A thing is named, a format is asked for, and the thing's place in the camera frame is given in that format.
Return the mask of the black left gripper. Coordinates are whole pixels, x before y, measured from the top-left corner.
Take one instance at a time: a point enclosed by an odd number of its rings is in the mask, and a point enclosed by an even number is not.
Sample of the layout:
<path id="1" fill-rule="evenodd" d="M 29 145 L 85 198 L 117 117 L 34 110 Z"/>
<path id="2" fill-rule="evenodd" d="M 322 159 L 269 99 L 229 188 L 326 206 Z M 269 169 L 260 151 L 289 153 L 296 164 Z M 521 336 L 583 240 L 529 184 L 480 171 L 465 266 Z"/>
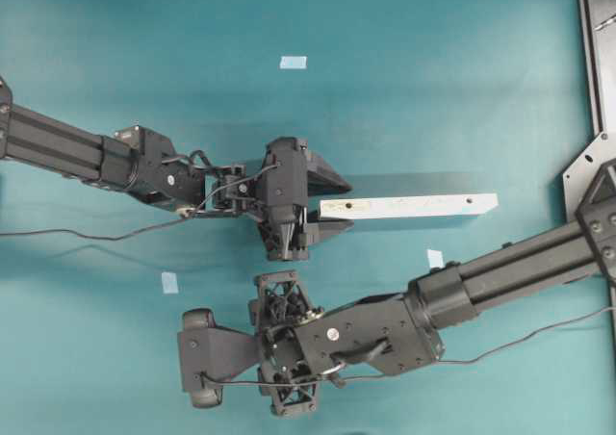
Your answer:
<path id="1" fill-rule="evenodd" d="M 348 219 L 305 223 L 308 195 L 342 194 L 352 186 L 319 154 L 308 151 L 307 141 L 281 137 L 270 142 L 254 183 L 256 199 L 249 215 L 270 261 L 304 261 L 308 247 L 323 243 L 354 226 Z"/>

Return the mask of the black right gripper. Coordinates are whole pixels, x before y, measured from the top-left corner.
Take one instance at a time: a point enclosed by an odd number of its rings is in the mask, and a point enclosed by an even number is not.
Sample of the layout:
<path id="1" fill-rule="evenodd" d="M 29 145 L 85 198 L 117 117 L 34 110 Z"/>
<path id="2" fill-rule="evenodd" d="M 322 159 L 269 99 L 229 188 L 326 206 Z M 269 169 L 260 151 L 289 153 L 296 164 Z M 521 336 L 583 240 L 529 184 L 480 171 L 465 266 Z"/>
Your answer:
<path id="1" fill-rule="evenodd" d="M 303 415 L 317 409 L 319 381 L 310 371 L 295 336 L 302 320 L 315 314 L 295 270 L 258 275 L 257 297 L 248 302 L 257 339 L 260 393 L 271 398 L 274 415 Z"/>

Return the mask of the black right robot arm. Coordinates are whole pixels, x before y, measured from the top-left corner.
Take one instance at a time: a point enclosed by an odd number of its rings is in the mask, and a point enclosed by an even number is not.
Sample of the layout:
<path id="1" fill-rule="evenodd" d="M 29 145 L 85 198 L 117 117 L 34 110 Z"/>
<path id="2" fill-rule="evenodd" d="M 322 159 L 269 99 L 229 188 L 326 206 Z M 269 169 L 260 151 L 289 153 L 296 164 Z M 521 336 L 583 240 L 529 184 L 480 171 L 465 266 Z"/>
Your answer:
<path id="1" fill-rule="evenodd" d="M 260 346 L 259 391 L 277 416 L 314 410 L 319 384 L 344 386 L 345 368 L 367 364 L 384 377 L 442 363 L 442 329 L 596 273 L 615 276 L 610 161 L 599 167 L 572 222 L 435 269 L 400 293 L 368 296 L 326 312 L 310 303 L 294 272 L 258 276 L 250 313 Z"/>

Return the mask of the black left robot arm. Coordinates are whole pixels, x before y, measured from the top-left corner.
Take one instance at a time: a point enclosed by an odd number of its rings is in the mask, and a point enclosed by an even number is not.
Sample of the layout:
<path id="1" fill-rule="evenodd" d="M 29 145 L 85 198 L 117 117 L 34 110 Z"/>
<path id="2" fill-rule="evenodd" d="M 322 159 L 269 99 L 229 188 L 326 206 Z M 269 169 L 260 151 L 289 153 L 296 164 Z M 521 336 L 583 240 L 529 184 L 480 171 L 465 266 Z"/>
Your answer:
<path id="1" fill-rule="evenodd" d="M 140 125 L 95 135 L 13 102 L 1 86 L 1 157 L 193 218 L 252 218 L 271 261 L 300 261 L 310 246 L 353 225 L 320 218 L 312 196 L 350 192 L 352 186 L 304 139 L 270 142 L 258 171 L 213 165 L 197 149 L 178 153 L 171 140 Z"/>

